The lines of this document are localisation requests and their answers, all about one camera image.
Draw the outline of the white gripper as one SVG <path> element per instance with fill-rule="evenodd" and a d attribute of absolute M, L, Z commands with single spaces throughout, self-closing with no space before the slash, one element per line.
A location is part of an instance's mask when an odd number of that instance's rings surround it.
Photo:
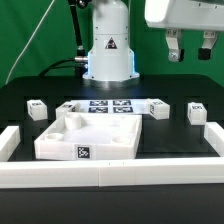
<path fill-rule="evenodd" d="M 224 31 L 224 0 L 146 0 L 144 15 L 149 27 L 177 28 L 166 30 L 171 62 L 181 62 L 184 58 L 180 29 L 205 31 L 198 49 L 198 59 L 204 61 L 211 58 L 218 39 L 216 31 Z"/>

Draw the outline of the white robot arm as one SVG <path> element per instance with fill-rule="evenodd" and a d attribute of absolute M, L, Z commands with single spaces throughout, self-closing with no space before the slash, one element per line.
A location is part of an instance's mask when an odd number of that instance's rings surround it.
<path fill-rule="evenodd" d="M 87 55 L 83 81 L 100 88 L 135 84 L 134 52 L 129 47 L 129 10 L 122 0 L 92 0 L 93 46 Z M 198 56 L 210 57 L 218 34 L 224 32 L 224 0 L 146 0 L 144 18 L 149 27 L 164 28 L 168 59 L 183 58 L 180 39 L 184 30 L 201 30 L 204 43 Z"/>

